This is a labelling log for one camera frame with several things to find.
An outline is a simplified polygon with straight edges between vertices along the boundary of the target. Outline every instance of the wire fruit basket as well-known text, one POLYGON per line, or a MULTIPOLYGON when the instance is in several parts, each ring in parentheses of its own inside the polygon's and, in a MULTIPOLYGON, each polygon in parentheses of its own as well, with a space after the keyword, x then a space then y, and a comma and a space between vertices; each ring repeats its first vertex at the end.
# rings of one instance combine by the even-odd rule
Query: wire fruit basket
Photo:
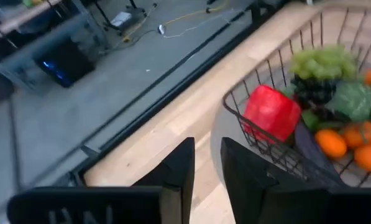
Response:
POLYGON ((237 117, 239 126, 252 151, 312 184, 371 187, 371 172, 354 164, 348 153, 345 158, 334 161, 333 166, 342 181, 305 158, 295 147, 279 141, 256 124, 246 119, 244 113, 250 93, 259 85, 281 90, 290 85, 294 74, 288 72, 292 55, 300 50, 314 49, 324 45, 342 44, 358 58, 357 68, 363 72, 371 68, 371 8, 357 6, 326 6, 312 19, 282 42, 261 61, 243 80, 229 90, 223 99, 225 109, 237 117), (256 138, 246 127, 263 135, 256 138))

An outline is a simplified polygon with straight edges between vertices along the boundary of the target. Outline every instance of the concrete floor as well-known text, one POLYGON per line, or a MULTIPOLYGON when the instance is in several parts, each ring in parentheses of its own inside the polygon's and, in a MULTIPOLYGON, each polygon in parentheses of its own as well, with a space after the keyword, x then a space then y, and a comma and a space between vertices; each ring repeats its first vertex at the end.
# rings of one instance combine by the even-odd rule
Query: concrete floor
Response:
MULTIPOLYGON (((215 6, 224 0, 218 0, 215 6)), ((63 89, 50 82, 48 91, 42 96, 20 91, 15 96, 17 129, 21 157, 22 182, 25 185, 49 185, 59 176, 74 168, 86 158, 77 151, 62 162, 51 174, 43 176, 37 182, 34 179, 48 167, 76 146, 86 135, 91 133, 110 116, 121 109, 127 102, 147 88, 160 75, 181 60, 186 54, 199 46, 211 34, 244 9, 251 0, 231 0, 221 12, 200 14, 174 22, 167 27, 166 35, 179 37, 164 38, 155 32, 143 36, 138 43, 126 49, 111 52, 102 58, 97 69, 85 76, 69 89, 63 89)), ((148 10, 150 1, 136 1, 140 7, 148 10)), ((124 1, 102 2, 107 15, 112 18, 124 8, 124 1)), ((150 18, 137 30, 133 37, 148 30, 156 30, 159 24, 184 14, 205 9, 206 1, 200 0, 163 0, 150 18)), ((101 16, 91 9, 98 21, 101 16)), ((192 56, 184 65, 173 72, 148 95, 129 108, 103 132, 93 138, 87 146, 97 149, 114 133, 143 112, 151 103, 185 78, 193 69, 206 60, 213 52, 224 45, 246 25, 251 18, 247 14, 230 26, 223 34, 213 40, 200 52, 192 56)), ((120 43, 115 32, 108 32, 112 45, 120 43)), ((121 47, 129 44, 120 43, 121 47)), ((11 162, 11 142, 9 139, 9 121, 7 105, 0 106, 0 212, 4 214, 4 203, 14 193, 13 171, 11 162)))

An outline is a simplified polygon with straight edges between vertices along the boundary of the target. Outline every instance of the black device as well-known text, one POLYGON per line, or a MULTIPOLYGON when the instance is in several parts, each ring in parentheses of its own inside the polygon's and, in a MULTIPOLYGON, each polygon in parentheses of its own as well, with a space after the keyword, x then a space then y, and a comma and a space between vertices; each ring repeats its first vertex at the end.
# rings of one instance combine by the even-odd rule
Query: black device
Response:
POLYGON ((65 88, 72 86, 94 70, 93 63, 70 38, 35 59, 35 62, 39 68, 65 88))
POLYGON ((237 224, 371 223, 371 189, 317 187, 230 138, 221 159, 237 224))
POLYGON ((187 138, 131 187, 35 188, 11 198, 7 216, 11 224, 185 224, 194 172, 195 140, 187 138))

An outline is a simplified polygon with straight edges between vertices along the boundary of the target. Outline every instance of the floor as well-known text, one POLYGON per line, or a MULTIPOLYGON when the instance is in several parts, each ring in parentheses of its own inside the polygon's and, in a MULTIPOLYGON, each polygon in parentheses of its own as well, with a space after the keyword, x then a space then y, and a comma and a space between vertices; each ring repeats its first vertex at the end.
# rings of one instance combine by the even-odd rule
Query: floor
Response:
MULTIPOLYGON (((218 0, 215 5, 220 5, 223 1, 218 0)), ((147 10, 151 6, 150 2, 136 1, 136 3, 147 10)), ((179 35, 178 37, 164 38, 162 35, 149 32, 132 47, 128 47, 129 44, 120 43, 120 37, 114 32, 108 32, 112 45, 119 43, 121 50, 113 51, 103 57, 98 62, 97 69, 72 88, 62 89, 56 85, 49 85, 43 95, 18 92, 14 101, 21 151, 22 183, 26 186, 51 184, 68 169, 85 159, 86 156, 81 151, 76 151, 53 172, 48 175, 44 173, 87 134, 201 44, 214 31, 223 26, 227 22, 226 19, 233 17, 248 3, 250 0, 231 0, 226 9, 221 12, 200 14, 170 24, 167 27, 166 36, 179 35)), ((103 1, 102 5, 107 10, 108 17, 114 17, 117 11, 124 8, 122 1, 103 1)), ((205 1, 199 0, 162 0, 156 10, 150 13, 146 23, 134 33, 134 39, 148 30, 156 30, 159 24, 205 7, 205 1)), ((97 20, 101 21, 95 9, 91 11, 97 20)), ((149 104, 235 36, 249 21, 250 18, 247 15, 234 26, 230 26, 225 33, 192 56, 146 97, 88 142, 87 146, 97 149, 127 122, 135 118, 149 104)), ((14 193, 10 146, 7 105, 1 105, 0 214, 4 212, 5 201, 14 193)))

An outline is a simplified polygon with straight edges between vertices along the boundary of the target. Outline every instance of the eggplant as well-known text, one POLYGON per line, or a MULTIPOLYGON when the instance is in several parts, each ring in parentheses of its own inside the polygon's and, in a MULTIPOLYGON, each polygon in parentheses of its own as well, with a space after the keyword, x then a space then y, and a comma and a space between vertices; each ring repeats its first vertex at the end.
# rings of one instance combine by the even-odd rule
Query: eggplant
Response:
POLYGON ((309 160, 307 162, 315 164, 303 164, 309 178, 325 187, 346 186, 333 163, 323 154, 314 136, 301 120, 296 125, 295 144, 299 153, 309 160))

